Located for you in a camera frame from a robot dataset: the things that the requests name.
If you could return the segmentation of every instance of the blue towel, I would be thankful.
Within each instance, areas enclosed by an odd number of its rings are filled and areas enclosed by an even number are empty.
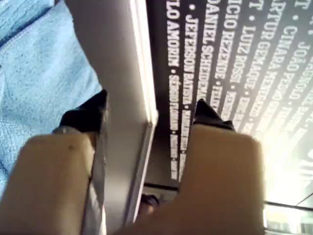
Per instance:
[[[27,139],[51,133],[66,110],[101,90],[65,3],[49,10],[47,6],[38,7],[38,19],[25,14],[27,20],[36,19],[31,24],[18,14],[24,29],[16,32],[21,27],[8,24],[9,37],[3,36],[0,27],[0,40],[7,39],[0,47],[0,195]]]

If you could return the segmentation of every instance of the black sign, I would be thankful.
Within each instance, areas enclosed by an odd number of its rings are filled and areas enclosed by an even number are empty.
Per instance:
[[[297,204],[313,192],[310,3],[147,1],[160,114],[154,144],[170,153],[173,179],[181,178],[195,103],[203,98],[237,132],[262,143],[267,200]]]

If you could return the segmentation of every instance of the blue fabric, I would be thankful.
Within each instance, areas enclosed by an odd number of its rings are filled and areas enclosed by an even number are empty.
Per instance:
[[[27,139],[51,133],[66,110],[100,90],[63,1],[0,47],[0,195]]]
[[[54,0],[0,0],[0,47],[53,4]]]

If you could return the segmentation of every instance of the gray surface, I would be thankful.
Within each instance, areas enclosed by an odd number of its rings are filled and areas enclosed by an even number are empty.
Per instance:
[[[126,219],[146,127],[128,0],[67,0],[79,41],[109,91],[105,209],[108,233]]]

